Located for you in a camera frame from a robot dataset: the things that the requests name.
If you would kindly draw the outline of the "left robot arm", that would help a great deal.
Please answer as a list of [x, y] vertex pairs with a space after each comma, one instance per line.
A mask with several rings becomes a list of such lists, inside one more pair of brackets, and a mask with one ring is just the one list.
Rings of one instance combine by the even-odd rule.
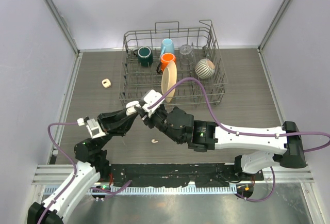
[[59, 188], [42, 203], [34, 202], [27, 223], [67, 223], [72, 212], [94, 183], [105, 182], [110, 175], [109, 161], [103, 146], [113, 136], [124, 136], [138, 113], [133, 107], [103, 113], [96, 119], [77, 119], [74, 124], [85, 126], [90, 138], [75, 147], [77, 162]]

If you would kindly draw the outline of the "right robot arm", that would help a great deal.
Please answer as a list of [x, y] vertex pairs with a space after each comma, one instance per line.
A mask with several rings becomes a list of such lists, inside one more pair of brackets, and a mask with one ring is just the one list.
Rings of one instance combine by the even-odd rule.
[[297, 126], [285, 122], [282, 126], [253, 129], [217, 125], [215, 122], [195, 120], [194, 116], [174, 107], [167, 112], [163, 105], [155, 110], [135, 107], [144, 124], [156, 127], [177, 144], [187, 144], [196, 152], [220, 149], [252, 149], [248, 155], [235, 157], [233, 174], [245, 180], [251, 174], [271, 167], [299, 169], [306, 167], [305, 155]]

